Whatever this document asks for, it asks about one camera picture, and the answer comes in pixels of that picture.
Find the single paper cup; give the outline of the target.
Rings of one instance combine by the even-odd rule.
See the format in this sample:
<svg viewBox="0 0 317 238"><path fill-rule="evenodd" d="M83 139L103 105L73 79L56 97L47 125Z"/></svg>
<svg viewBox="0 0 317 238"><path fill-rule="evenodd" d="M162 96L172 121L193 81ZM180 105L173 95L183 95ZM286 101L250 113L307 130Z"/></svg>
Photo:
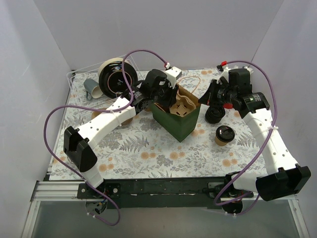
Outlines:
<svg viewBox="0 0 317 238"><path fill-rule="evenodd" d="M225 146L226 144L233 141L234 138L235 138L234 130L229 126L222 125L217 128L215 132L214 140L217 145Z"/></svg>

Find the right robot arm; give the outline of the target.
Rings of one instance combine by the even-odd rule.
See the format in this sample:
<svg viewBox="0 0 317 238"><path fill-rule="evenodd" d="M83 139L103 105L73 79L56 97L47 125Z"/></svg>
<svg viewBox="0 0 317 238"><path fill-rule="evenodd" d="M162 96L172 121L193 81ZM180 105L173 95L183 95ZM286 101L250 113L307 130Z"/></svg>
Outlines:
<svg viewBox="0 0 317 238"><path fill-rule="evenodd" d="M207 106L232 104L260 147L256 157L263 157L267 172L265 176L256 176L243 169L236 174L227 174L217 197L224 192L235 197L244 190L271 201L300 192L311 177L311 171L307 166L300 166L289 152L265 95L253 92L250 68L230 69L226 66L220 78L211 81L199 103Z"/></svg>

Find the green paper bag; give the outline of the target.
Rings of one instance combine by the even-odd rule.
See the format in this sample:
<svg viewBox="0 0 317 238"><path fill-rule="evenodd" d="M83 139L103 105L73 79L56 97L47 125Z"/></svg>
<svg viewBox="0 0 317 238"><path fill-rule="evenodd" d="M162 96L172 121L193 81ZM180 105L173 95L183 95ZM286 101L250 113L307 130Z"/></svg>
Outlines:
<svg viewBox="0 0 317 238"><path fill-rule="evenodd" d="M194 92L201 84L198 76L186 76L178 81L179 93L188 96L196 105L196 109L185 117L179 117L169 112L158 103L151 105L153 118L171 134L178 142L182 142L194 129L198 120L201 104Z"/></svg>

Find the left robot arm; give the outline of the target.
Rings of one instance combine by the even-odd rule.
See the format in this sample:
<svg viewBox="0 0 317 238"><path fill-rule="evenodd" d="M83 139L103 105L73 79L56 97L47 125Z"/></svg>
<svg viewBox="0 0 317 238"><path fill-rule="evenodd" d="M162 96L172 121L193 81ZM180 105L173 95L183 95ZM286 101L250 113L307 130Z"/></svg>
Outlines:
<svg viewBox="0 0 317 238"><path fill-rule="evenodd" d="M105 194L104 179L97 168L97 157L93 149L110 132L133 118L153 103L171 107L176 102L177 79L182 71L172 67L166 71L153 69L142 80L140 87L125 91L108 108L77 129L68 127L64 132L63 150L89 184L88 192L94 198Z"/></svg>

